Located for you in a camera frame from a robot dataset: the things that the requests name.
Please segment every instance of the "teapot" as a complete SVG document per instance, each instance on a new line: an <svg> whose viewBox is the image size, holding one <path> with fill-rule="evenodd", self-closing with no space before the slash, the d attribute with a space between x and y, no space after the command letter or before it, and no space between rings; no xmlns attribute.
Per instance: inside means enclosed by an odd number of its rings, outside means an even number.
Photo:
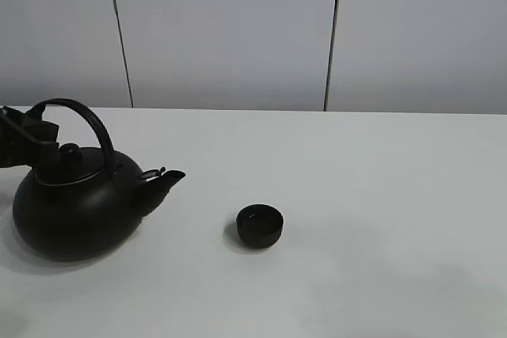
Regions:
<svg viewBox="0 0 507 338"><path fill-rule="evenodd" d="M73 143L58 147L58 126L42 120L47 104L77 112L95 132L100 148ZM2 118L3 141L14 141L7 146L17 149L8 159L8 150L3 150L0 166L32 166L14 197L14 225L28 246L53 260L89 259L118 246L185 177L163 167L142 171L113 149L104 124L77 101L51 99L25 114L3 108Z"/></svg>

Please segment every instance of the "teapot lid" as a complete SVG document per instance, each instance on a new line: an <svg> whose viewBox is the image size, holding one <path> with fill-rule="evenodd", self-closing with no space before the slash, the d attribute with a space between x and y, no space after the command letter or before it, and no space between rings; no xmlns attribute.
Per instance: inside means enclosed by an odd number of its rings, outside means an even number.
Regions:
<svg viewBox="0 0 507 338"><path fill-rule="evenodd" d="M101 149L79 148L77 144L64 144L59 149L56 165L37 168L36 181L48 186L63 186L83 182L102 172L104 154Z"/></svg>

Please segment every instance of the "teapot handle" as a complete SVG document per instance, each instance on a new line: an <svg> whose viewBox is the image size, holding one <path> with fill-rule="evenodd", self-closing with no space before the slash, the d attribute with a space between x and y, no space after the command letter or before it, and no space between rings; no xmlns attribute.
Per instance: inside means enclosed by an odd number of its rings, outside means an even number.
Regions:
<svg viewBox="0 0 507 338"><path fill-rule="evenodd" d="M115 165L115 152L112 147L112 141L109 137L108 130L104 124L98 118L98 116L84 104L74 101L72 99L55 98L47 101L42 101L30 110L26 114L32 118L42 120L42 114L46 109L46 104L54 104L57 106L64 106L70 108L72 111L77 112L86 122L92 127L93 132L98 138L98 142L101 145L102 154L104 154L104 166L105 170L110 174L114 174Z"/></svg>

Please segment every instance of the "white wall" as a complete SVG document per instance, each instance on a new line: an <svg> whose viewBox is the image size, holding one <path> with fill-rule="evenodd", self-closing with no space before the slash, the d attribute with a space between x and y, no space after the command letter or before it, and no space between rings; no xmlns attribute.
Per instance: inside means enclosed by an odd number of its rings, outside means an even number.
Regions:
<svg viewBox="0 0 507 338"><path fill-rule="evenodd" d="M507 112L507 0L340 0L330 109Z"/></svg>
<svg viewBox="0 0 507 338"><path fill-rule="evenodd" d="M334 0L117 0L139 107L322 109Z"/></svg>
<svg viewBox="0 0 507 338"><path fill-rule="evenodd" d="M111 0L0 0L0 104L128 106Z"/></svg>

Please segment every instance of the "white table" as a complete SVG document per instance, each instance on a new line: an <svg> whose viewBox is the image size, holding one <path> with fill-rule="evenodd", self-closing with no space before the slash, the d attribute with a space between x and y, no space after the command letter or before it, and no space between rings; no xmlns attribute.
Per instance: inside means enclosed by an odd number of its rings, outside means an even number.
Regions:
<svg viewBox="0 0 507 338"><path fill-rule="evenodd" d="M97 113L144 169L188 176L118 250L63 265L17 242L26 169L2 170L1 338L507 336L507 116ZM224 233L252 203L285 217L262 253Z"/></svg>

